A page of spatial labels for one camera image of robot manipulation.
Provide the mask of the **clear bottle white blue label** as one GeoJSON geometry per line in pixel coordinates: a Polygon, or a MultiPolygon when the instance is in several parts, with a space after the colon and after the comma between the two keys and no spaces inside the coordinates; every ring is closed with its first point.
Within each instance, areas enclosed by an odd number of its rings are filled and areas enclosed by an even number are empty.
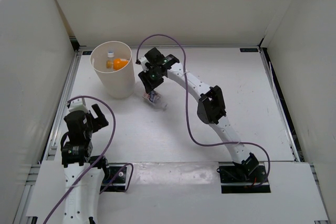
{"type": "Polygon", "coordinates": [[[165,110],[167,108],[167,103],[163,100],[162,96],[154,90],[144,93],[143,99],[155,109],[165,110]]]}

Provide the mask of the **orange juice bottle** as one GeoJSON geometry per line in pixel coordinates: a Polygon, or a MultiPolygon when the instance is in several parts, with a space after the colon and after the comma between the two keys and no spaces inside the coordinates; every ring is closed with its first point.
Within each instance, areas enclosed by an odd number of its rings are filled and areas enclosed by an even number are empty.
{"type": "Polygon", "coordinates": [[[118,71],[118,70],[124,68],[128,63],[129,63],[128,60],[120,59],[120,58],[116,58],[116,59],[113,59],[113,60],[107,60],[106,61],[106,68],[107,69],[112,69],[113,71],[118,71]]]}

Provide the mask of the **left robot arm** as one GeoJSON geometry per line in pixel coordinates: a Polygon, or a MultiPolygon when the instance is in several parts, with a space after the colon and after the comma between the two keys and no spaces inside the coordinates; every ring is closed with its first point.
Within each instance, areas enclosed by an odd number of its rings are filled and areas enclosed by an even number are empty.
{"type": "Polygon", "coordinates": [[[66,192],[63,223],[97,223],[102,182],[110,177],[105,156],[92,156],[92,134],[109,125],[99,106],[72,109],[64,117],[68,132],[60,142],[66,192]]]}

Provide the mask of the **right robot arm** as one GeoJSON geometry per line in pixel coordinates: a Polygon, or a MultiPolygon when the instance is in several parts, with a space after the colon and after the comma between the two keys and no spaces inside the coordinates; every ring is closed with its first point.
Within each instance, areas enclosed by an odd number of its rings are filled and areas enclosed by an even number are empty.
{"type": "Polygon", "coordinates": [[[201,144],[203,147],[225,145],[236,167],[236,177],[247,182],[255,175],[259,161],[245,147],[236,131],[231,127],[226,114],[222,90],[219,86],[209,86],[186,70],[186,61],[180,61],[172,54],[164,56],[157,48],[149,50],[142,58],[137,57],[136,64],[142,67],[138,74],[146,93],[154,91],[168,78],[186,91],[185,109],[188,112],[188,96],[197,101],[197,116],[209,125],[221,139],[217,144],[201,144]]]}

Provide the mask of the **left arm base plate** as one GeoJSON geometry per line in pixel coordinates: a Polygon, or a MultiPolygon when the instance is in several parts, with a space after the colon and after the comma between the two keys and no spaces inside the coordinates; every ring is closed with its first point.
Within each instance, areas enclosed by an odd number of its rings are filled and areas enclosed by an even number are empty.
{"type": "Polygon", "coordinates": [[[122,170],[120,170],[120,168],[123,166],[124,166],[123,163],[110,163],[109,164],[110,174],[108,177],[105,177],[103,179],[100,190],[103,190],[106,187],[106,185],[111,181],[111,179],[114,177],[114,175],[116,174],[117,175],[116,178],[107,187],[107,189],[104,192],[121,193],[125,191],[131,168],[129,166],[125,166],[122,170]]]}

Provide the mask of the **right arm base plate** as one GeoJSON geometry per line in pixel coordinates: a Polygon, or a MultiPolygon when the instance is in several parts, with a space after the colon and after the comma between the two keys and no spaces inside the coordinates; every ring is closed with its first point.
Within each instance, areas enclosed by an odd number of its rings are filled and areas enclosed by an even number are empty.
{"type": "Polygon", "coordinates": [[[232,163],[219,163],[217,167],[222,194],[268,194],[271,193],[267,166],[259,165],[249,176],[238,172],[232,163]]]}

